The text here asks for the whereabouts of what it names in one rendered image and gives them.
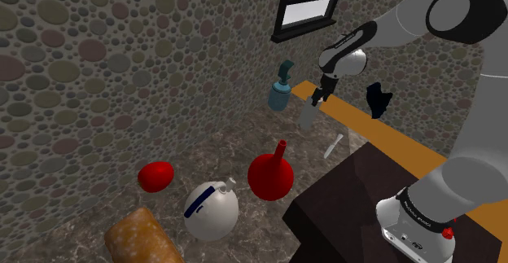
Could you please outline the grey upright container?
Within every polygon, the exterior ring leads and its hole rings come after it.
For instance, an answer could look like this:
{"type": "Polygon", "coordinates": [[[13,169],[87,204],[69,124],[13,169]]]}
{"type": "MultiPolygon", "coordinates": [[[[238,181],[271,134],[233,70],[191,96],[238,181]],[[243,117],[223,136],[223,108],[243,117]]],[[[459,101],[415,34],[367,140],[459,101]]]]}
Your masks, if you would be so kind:
{"type": "Polygon", "coordinates": [[[312,126],[313,120],[315,119],[318,111],[319,111],[320,103],[316,103],[313,105],[313,99],[309,96],[304,104],[304,107],[301,111],[298,125],[303,130],[308,130],[312,126]]]}

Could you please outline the black figure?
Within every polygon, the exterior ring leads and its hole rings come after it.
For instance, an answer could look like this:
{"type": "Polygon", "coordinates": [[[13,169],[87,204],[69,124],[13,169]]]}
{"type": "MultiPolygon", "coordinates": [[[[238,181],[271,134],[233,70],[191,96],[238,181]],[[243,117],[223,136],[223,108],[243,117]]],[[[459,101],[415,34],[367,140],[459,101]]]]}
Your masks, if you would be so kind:
{"type": "Polygon", "coordinates": [[[384,93],[381,84],[375,82],[366,88],[366,101],[371,111],[372,119],[379,119],[388,108],[393,93],[384,93]]]}

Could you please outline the teal soap dispenser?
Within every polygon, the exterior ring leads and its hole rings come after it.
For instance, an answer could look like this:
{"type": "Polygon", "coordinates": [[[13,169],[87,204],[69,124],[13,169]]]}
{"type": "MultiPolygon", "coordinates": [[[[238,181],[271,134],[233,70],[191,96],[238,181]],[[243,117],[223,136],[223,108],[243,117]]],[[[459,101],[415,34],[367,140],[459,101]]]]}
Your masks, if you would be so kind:
{"type": "Polygon", "coordinates": [[[276,112],[283,111],[291,96],[291,87],[288,80],[291,78],[289,74],[290,68],[294,65],[290,60],[285,60],[278,70],[279,80],[272,84],[268,98],[269,108],[276,112]]]}

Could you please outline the small white knife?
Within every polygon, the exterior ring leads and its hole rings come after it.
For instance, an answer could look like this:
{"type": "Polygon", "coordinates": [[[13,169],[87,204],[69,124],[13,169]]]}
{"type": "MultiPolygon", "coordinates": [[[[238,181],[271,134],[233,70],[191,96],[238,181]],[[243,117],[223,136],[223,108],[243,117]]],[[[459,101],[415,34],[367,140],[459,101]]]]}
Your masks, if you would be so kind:
{"type": "Polygon", "coordinates": [[[323,154],[323,159],[326,159],[335,149],[339,141],[344,137],[343,134],[338,134],[335,141],[326,149],[325,153],[323,154]]]}

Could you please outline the black-framed window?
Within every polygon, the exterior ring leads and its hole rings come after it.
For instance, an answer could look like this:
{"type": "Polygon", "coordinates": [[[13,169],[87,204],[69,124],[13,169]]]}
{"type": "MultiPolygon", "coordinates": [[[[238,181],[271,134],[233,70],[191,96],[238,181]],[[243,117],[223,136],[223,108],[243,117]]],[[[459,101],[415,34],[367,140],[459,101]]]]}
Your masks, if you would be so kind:
{"type": "Polygon", "coordinates": [[[336,23],[339,0],[280,0],[271,41],[284,42],[336,23]]]}

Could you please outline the red round long-necked vase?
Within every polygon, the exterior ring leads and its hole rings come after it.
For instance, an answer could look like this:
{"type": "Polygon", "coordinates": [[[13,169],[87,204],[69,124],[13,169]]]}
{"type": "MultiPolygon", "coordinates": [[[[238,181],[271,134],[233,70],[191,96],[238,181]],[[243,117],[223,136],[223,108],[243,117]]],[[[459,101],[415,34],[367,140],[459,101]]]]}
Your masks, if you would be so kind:
{"type": "Polygon", "coordinates": [[[258,198],[275,201],[285,197],[291,190],[294,172],[283,158],[286,147],[287,142],[281,139],[273,154],[262,154],[251,162],[247,181],[258,198]]]}

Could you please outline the dark robot stand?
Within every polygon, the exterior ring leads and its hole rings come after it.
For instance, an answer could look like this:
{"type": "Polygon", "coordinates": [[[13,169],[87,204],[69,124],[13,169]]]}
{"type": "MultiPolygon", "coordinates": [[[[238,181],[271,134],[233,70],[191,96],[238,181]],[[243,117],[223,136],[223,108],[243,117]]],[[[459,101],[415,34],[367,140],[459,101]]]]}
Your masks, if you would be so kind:
{"type": "Polygon", "coordinates": [[[290,204],[289,263],[508,263],[508,239],[467,216],[502,199],[508,155],[491,144],[461,143],[416,179],[368,142],[290,204]]]}

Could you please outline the white jug with blue stripe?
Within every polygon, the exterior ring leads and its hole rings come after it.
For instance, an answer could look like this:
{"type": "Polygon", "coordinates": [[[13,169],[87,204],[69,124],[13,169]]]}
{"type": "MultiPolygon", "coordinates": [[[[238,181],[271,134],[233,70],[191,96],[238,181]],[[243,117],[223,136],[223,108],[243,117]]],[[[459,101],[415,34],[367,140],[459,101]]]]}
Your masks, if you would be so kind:
{"type": "Polygon", "coordinates": [[[239,215],[235,185],[233,178],[226,182],[205,182],[189,194],[183,216],[187,230],[195,238],[215,241],[234,229],[239,215]]]}

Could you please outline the red tomato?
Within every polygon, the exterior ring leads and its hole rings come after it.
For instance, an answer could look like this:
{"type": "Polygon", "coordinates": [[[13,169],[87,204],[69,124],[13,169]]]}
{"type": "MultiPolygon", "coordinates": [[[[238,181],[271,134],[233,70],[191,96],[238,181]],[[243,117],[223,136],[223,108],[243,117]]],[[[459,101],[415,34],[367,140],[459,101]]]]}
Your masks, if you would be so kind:
{"type": "Polygon", "coordinates": [[[138,185],[148,193],[156,193],[165,189],[173,180],[173,166],[164,161],[152,162],[144,166],[138,173],[138,185]]]}

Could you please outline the brown bread loaf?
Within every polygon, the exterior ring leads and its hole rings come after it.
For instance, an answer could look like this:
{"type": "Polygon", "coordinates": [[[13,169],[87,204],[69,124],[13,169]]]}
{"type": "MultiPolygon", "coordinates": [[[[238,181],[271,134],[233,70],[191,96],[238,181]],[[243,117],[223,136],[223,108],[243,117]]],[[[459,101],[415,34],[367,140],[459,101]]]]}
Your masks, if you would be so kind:
{"type": "Polygon", "coordinates": [[[104,235],[114,263],[185,263],[147,208],[138,208],[104,235]]]}

